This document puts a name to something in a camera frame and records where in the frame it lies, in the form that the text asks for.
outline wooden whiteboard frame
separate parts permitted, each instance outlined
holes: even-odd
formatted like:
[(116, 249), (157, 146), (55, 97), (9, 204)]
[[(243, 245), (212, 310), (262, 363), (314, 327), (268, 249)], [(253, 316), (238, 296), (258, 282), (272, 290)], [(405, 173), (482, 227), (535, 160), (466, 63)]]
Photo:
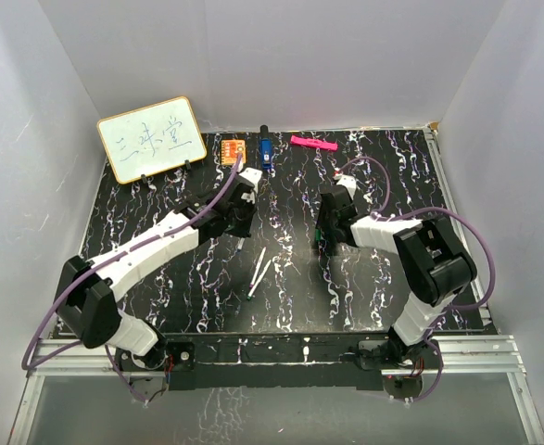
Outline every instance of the wooden whiteboard frame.
[[(108, 118), (103, 118), (103, 119), (99, 120), (96, 123), (96, 129), (98, 130), (98, 135), (100, 136), (101, 142), (103, 143), (103, 148), (105, 149), (105, 152), (107, 153), (108, 162), (111, 165), (111, 169), (113, 170), (113, 174), (115, 174), (115, 179), (119, 184), (133, 183), (134, 181), (138, 181), (139, 179), (142, 179), (142, 176), (130, 179), (129, 181), (125, 181), (125, 182), (120, 181), (120, 178), (117, 175), (117, 170), (115, 170), (113, 168), (113, 159), (111, 158), (111, 155), (110, 155), (109, 151), (107, 150), (107, 144), (105, 143), (105, 139), (103, 138), (103, 134), (101, 133), (101, 129), (100, 129), (101, 122), (109, 121), (111, 119), (116, 119), (116, 118), (119, 118), (121, 116), (125, 116), (126, 114), (132, 114), (132, 113), (135, 113), (136, 111), (142, 111), (143, 109), (157, 107), (159, 105), (167, 104), (169, 102), (173, 102), (173, 101), (179, 100), (179, 99), (184, 99), (184, 100), (187, 101), (187, 105), (189, 106), (189, 111), (191, 112), (191, 117), (194, 120), (194, 124), (196, 125), (196, 128), (197, 128), (197, 133), (199, 134), (199, 140), (201, 141), (201, 145), (204, 147), (204, 156), (202, 156), (201, 158), (189, 159), (189, 162), (196, 162), (197, 160), (202, 160), (208, 155), (208, 148), (206, 147), (206, 144), (204, 143), (204, 138), (201, 137), (201, 132), (199, 131), (199, 126), (197, 125), (196, 116), (194, 115), (194, 110), (191, 108), (191, 104), (189, 103), (189, 99), (187, 97), (185, 97), (184, 95), (180, 95), (179, 97), (174, 97), (173, 99), (163, 100), (162, 102), (158, 102), (157, 104), (148, 105), (146, 107), (132, 109), (131, 111), (126, 111), (125, 113), (116, 114), (115, 116), (109, 116)], [(147, 174), (146, 176), (154, 176), (155, 174), (159, 174), (159, 173), (162, 173), (162, 172), (167, 172), (168, 170), (176, 169), (177, 167), (181, 167), (183, 165), (185, 165), (185, 164), (182, 162), (182, 163), (180, 163), (178, 165), (173, 165), (173, 166), (168, 167), (166, 169), (159, 170), (158, 172), (151, 172), (150, 174)]]

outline black marble surface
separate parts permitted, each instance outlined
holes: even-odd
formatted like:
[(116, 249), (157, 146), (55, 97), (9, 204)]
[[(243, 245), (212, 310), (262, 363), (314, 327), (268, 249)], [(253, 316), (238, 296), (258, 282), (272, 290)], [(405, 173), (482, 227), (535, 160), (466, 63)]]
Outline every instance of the black marble surface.
[[(237, 238), (224, 235), (177, 257), (135, 286), (124, 310), (148, 320), (163, 333), (335, 332), (387, 330), (403, 310), (409, 289), (397, 256), (375, 249), (340, 246), (329, 257), (314, 247), (318, 187), (348, 160), (368, 155), (389, 171), (391, 196), (384, 216), (427, 206), (445, 207), (435, 166), (422, 131), (302, 132), (337, 142), (332, 153), (289, 144), (292, 133), (272, 133), (273, 170), (259, 183), (252, 237), (237, 252)], [(106, 166), (82, 255), (92, 258), (141, 234), (162, 219), (185, 193), (202, 193), (224, 181), (222, 139), (245, 139), (247, 166), (259, 167), (257, 133), (207, 133), (208, 156), (192, 170), (150, 178), (149, 184), (120, 185)], [(359, 212), (379, 207), (386, 179), (372, 165), (352, 169)], [(272, 267), (247, 301), (255, 262), (266, 247)], [(456, 303), (474, 302), (471, 289)], [(481, 330), (477, 311), (452, 313), (440, 326)], [(54, 336), (67, 336), (58, 324)]]

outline glass panel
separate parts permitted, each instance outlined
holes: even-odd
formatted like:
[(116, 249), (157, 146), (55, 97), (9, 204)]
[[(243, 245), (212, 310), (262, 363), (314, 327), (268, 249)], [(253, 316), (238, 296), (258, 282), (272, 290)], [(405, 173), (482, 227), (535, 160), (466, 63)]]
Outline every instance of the glass panel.
[(47, 377), (28, 443), (526, 443), (504, 374), (443, 375), (436, 391), (409, 409), (384, 394), (213, 388), (169, 392), (143, 408), (117, 378)]

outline wire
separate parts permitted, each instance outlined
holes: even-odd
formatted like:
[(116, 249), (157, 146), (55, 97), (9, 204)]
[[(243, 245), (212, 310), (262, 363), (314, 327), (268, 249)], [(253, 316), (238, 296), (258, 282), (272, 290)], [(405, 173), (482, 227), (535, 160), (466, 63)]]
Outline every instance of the wire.
[(373, 210), (373, 211), (379, 211), (379, 212), (383, 211), (384, 209), (386, 209), (386, 205), (389, 202), (389, 196), (391, 195), (391, 180), (389, 179), (389, 174), (387, 173), (386, 168), (383, 166), (383, 164), (381, 164), (375, 158), (371, 158), (370, 156), (358, 156), (357, 158), (346, 162), (339, 169), (337, 169), (337, 171), (342, 172), (344, 169), (346, 169), (347, 167), (352, 165), (354, 162), (357, 162), (359, 160), (368, 160), (369, 162), (372, 162), (373, 164), (375, 164), (381, 170), (381, 172), (385, 176), (385, 179), (386, 179), (385, 201), (383, 202), (383, 205), (381, 207), (379, 207), (377, 210)]
[[(484, 253), (486, 254), (487, 259), (487, 267), (489, 269), (490, 273), (490, 279), (489, 283), (487, 285), (486, 292), (484, 293), (484, 297), (482, 297), (479, 301), (473, 304), (463, 304), (463, 305), (455, 305), (450, 304), (444, 309), (444, 312), (441, 315), (446, 314), (448, 311), (472, 311), (479, 309), (482, 305), (486, 304), (487, 301), (492, 297), (492, 293), (494, 292), (494, 286), (496, 285), (496, 267), (494, 266), (494, 257), (492, 256), (492, 251), (487, 246), (486, 240), (484, 237), (482, 237), (479, 232), (477, 232), (477, 229), (473, 227), (465, 218), (458, 215), (454, 211), (451, 211), (449, 209), (443, 209), (440, 207), (426, 207), (424, 209), (418, 209), (413, 210), (409, 213), (406, 213), (404, 215), (399, 215), (391, 221), (401, 221), (401, 220), (407, 220), (409, 218), (413, 218), (417, 215), (422, 215), (424, 213), (430, 213), (430, 212), (436, 212), (436, 213), (443, 213), (450, 218), (453, 218), (454, 220), (457, 220), (459, 223), (461, 223), (467, 230), (469, 230), (474, 236), (475, 239), (477, 239), (477, 242), (480, 244), (482, 249), (484, 250)], [(436, 379), (433, 382), (433, 384), (430, 386), (429, 389), (427, 389), (424, 394), (418, 396), (417, 398), (413, 399), (414, 401), (422, 401), (426, 397), (428, 397), (430, 394), (434, 392), (436, 387), (438, 386), (438, 383), (440, 382), (440, 377), (442, 376), (443, 368), (445, 364), (443, 363), (442, 359), (442, 353), (440, 352), (440, 349), (432, 343), (428, 338), (432, 335), (432, 332), (434, 331), (436, 325), (438, 324), (439, 320), (441, 319), (440, 316), (438, 316), (434, 322), (430, 324), (428, 329), (426, 329), (426, 332), (424, 333), (423, 340), (424, 343), (428, 348), (433, 350), (436, 353), (436, 356), (438, 357), (438, 371), (436, 373)]]
[(121, 372), (119, 366), (115, 363), (115, 359), (113, 359), (113, 356), (111, 355), (111, 351), (108, 350), (108, 346), (105, 345), (105, 351), (107, 352), (108, 360), (111, 362), (111, 366), (113, 367), (113, 371), (119, 376), (121, 379), (121, 382), (130, 389), (130, 392), (132, 393), (133, 397), (142, 402), (142, 403), (148, 403), (149, 399), (147, 399), (145, 396), (140, 394), (138, 391), (135, 390), (135, 388), (128, 382), (127, 378), (125, 378), (125, 375)]
[(422, 375), (422, 372), (424, 371), (424, 358), (420, 357), (414, 364), (413, 369), (411, 370), (410, 375), (408, 375), (406, 378), (415, 378)]
[(165, 368), (164, 368), (164, 375), (167, 377), (167, 383), (168, 383), (168, 382), (169, 382), (169, 378), (171, 377), (172, 368), (174, 368), (174, 366), (175, 366), (175, 363), (174, 363), (174, 361), (172, 360), (172, 355), (170, 355), (170, 356), (167, 358), (167, 362), (165, 362), (164, 366), (165, 366)]
[(148, 403), (151, 403), (158, 394), (162, 394), (166, 390), (167, 390), (167, 387), (164, 386), (163, 389), (160, 389), (157, 392), (155, 392), (154, 394), (152, 394), (152, 397), (150, 399), (148, 399)]
[[(192, 225), (195, 222), (197, 222), (198, 220), (200, 220), (207, 212), (212, 210), (212, 208), (218, 203), (218, 201), (222, 198), (222, 196), (224, 196), (224, 194), (226, 193), (228, 188), (231, 186), (231, 183), (233, 182), (234, 178), (238, 174), (238, 169), (239, 169), (239, 165), (241, 163), (241, 158), (242, 158), (242, 154), (239, 153), (238, 156), (237, 156), (236, 162), (234, 163), (233, 168), (231, 169), (231, 174), (230, 174), (228, 180), (226, 181), (226, 183), (224, 183), (224, 185), (222, 186), (222, 188), (220, 189), (220, 191), (218, 192), (216, 197), (214, 197), (210, 201), (210, 203), (202, 211), (200, 211), (196, 216), (191, 218), (189, 221), (184, 222), (180, 226), (175, 227), (174, 229), (171, 229), (168, 232), (165, 232), (163, 235), (154, 235), (154, 236), (149, 237), (148, 239), (145, 239), (144, 241), (141, 241), (141, 242), (133, 245), (129, 249), (129, 252), (133, 252), (133, 251), (135, 251), (135, 250), (137, 250), (139, 248), (142, 248), (143, 246), (146, 246), (146, 245), (148, 245), (150, 243), (153, 243), (154, 241), (157, 241), (157, 240), (161, 239), (163, 236), (173, 236), (175, 234), (178, 234), (179, 232), (181, 232), (186, 227), (189, 227), (190, 225)], [(25, 370), (25, 371), (33, 370), (34, 368), (36, 368), (40, 364), (45, 363), (48, 360), (54, 358), (55, 356), (57, 356), (59, 353), (63, 352), (64, 350), (69, 350), (70, 348), (74, 348), (75, 346), (78, 346), (78, 345), (82, 344), (82, 342), (80, 340), (74, 341), (74, 342), (69, 343), (68, 345), (66, 345), (66, 346), (64, 346), (62, 348), (59, 348), (58, 350), (55, 350), (55, 351), (51, 352), (50, 354), (45, 355), (44, 357), (40, 358), (36, 362), (31, 362), (32, 353), (33, 353), (34, 349), (36, 348), (37, 343), (39, 342), (39, 339), (41, 339), (41, 334), (43, 333), (44, 329), (47, 327), (47, 324), (49, 323), (49, 320), (51, 320), (51, 317), (54, 315), (54, 313), (56, 313), (59, 306), (61, 306), (61, 304), (70, 296), (70, 293), (77, 286), (79, 286), (81, 283), (83, 283), (88, 277), (90, 277), (92, 274), (94, 274), (97, 271), (103, 269), (104, 267), (109, 266), (109, 264), (112, 264), (115, 261), (119, 261), (121, 258), (128, 255), (129, 252), (124, 250), (124, 251), (118, 253), (117, 255), (111, 257), (110, 259), (108, 259), (106, 261), (103, 261), (100, 264), (97, 264), (96, 266), (93, 266), (88, 271), (86, 271), (85, 273), (80, 275), (78, 278), (76, 278), (74, 281), (72, 281), (70, 283), (70, 285), (67, 286), (64, 289), (64, 291), (59, 295), (59, 297), (56, 298), (54, 303), (51, 305), (51, 308), (49, 308), (49, 310), (45, 314), (43, 320), (39, 323), (39, 326), (35, 330), (32, 338), (31, 338), (31, 341), (29, 342), (29, 345), (27, 346), (27, 349), (24, 352), (24, 355), (22, 357), (22, 361), (20, 363), (20, 366), (22, 367), (23, 370)], [(137, 391), (135, 391), (132, 388), (132, 386), (127, 382), (127, 379), (125, 378), (125, 376), (121, 373), (121, 371), (119, 370), (119, 368), (117, 367), (115, 362), (112, 360), (112, 356), (111, 356), (111, 354), (110, 354), (110, 352), (108, 350), (108, 347), (105, 346), (105, 348), (107, 350), (107, 356), (109, 357), (109, 360), (111, 361), (111, 364), (113, 365), (113, 370), (120, 376), (120, 378), (130, 388), (130, 391), (132, 392), (132, 394), (136, 398), (138, 398), (137, 396), (140, 396), (141, 399), (139, 399), (139, 400), (145, 401), (145, 397), (142, 396)]]
[(448, 311), (472, 311), (475, 309), (479, 309), (481, 306), (487, 303), (487, 301), (492, 296), (492, 293), (494, 292), (494, 286), (496, 285), (496, 267), (494, 266), (494, 257), (492, 256), (492, 251), (487, 246), (487, 243), (484, 237), (482, 237), (477, 232), (477, 229), (475, 229), (475, 227), (473, 227), (465, 218), (458, 215), (454, 211), (450, 211), (449, 209), (443, 209), (441, 207), (426, 207), (424, 209), (413, 210), (410, 213), (406, 213), (405, 215), (396, 216), (395, 218), (393, 218), (392, 221), (407, 220), (409, 218), (413, 218), (415, 216), (422, 215), (424, 213), (430, 213), (430, 212), (443, 213), (449, 216), (450, 218), (457, 220), (475, 236), (475, 239), (484, 250), (484, 253), (486, 254), (486, 259), (487, 259), (487, 267), (490, 273), (490, 281), (487, 285), (487, 289), (486, 289), (486, 292), (484, 293), (484, 297), (482, 297), (479, 301), (473, 304), (464, 304), (464, 305), (451, 304), (447, 307)]

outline white backdrop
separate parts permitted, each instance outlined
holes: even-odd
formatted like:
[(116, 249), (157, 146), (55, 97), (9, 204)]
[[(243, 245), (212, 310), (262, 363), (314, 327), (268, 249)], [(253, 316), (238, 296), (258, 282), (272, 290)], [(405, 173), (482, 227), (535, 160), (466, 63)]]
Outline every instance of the white backdrop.
[(0, 444), (20, 357), (88, 221), (105, 151), (93, 104), (34, 0), (0, 0)]
[(101, 117), (177, 95), (202, 131), (439, 121), (502, 0), (40, 0)]
[(507, 4), (440, 130), (456, 202), (497, 263), (494, 321), (517, 339), (544, 427), (544, 2)]

